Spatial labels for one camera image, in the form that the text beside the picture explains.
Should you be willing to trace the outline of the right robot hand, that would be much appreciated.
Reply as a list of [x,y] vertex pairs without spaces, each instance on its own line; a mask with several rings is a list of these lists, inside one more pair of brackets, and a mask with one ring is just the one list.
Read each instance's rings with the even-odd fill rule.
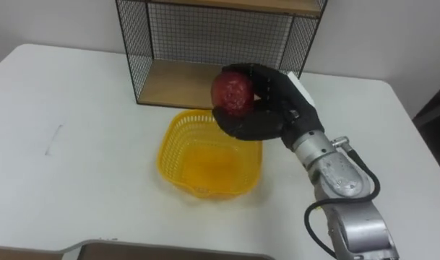
[[215,106],[212,114],[218,126],[229,136],[243,141],[263,141],[280,138],[294,150],[294,143],[311,131],[324,132],[312,106],[288,75],[253,63],[231,64],[223,72],[238,72],[251,80],[254,94],[259,97],[244,116],[232,116]]

